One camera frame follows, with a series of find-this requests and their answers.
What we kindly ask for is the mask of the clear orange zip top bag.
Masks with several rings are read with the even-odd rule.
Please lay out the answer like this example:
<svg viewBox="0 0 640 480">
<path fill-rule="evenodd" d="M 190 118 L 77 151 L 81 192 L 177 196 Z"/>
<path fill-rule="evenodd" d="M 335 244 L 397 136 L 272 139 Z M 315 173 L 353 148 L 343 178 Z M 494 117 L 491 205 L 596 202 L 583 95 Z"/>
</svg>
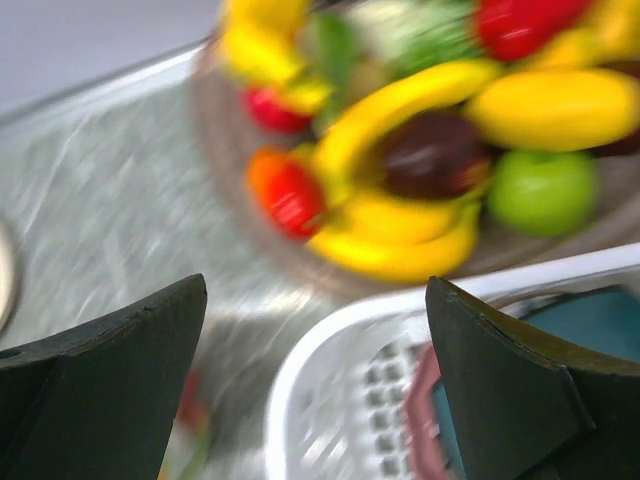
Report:
<svg viewBox="0 0 640 480">
<path fill-rule="evenodd" d="M 210 445 L 211 413 L 200 397 L 202 376 L 192 369 L 167 445 L 159 479 L 200 479 L 205 469 Z"/>
</svg>

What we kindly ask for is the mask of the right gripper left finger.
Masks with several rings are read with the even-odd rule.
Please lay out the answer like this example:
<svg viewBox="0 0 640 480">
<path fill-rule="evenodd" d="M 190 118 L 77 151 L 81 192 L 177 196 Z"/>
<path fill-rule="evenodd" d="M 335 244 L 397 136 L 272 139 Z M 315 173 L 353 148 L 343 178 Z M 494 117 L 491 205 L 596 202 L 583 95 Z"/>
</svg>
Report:
<svg viewBox="0 0 640 480">
<path fill-rule="evenodd" d="M 3 350 L 2 478 L 157 478 L 206 305 L 195 274 Z"/>
</svg>

